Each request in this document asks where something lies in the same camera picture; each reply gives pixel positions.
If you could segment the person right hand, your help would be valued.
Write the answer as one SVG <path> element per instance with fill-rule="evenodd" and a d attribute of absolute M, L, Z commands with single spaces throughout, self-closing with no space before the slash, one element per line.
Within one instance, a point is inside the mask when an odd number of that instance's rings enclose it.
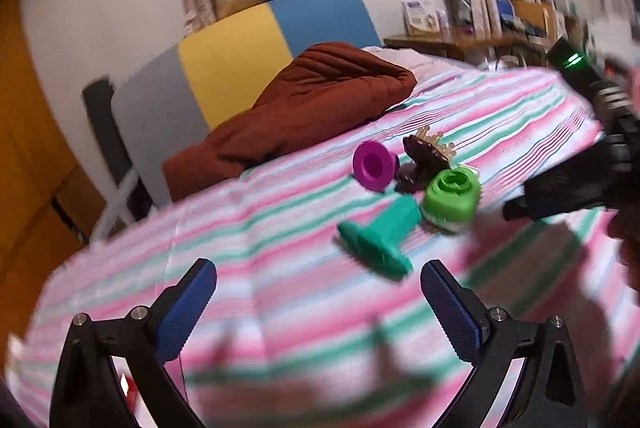
<path fill-rule="evenodd" d="M 627 268 L 627 283 L 640 292 L 640 215 L 638 205 L 621 208 L 608 223 L 608 236 L 620 240 L 620 261 Z"/>

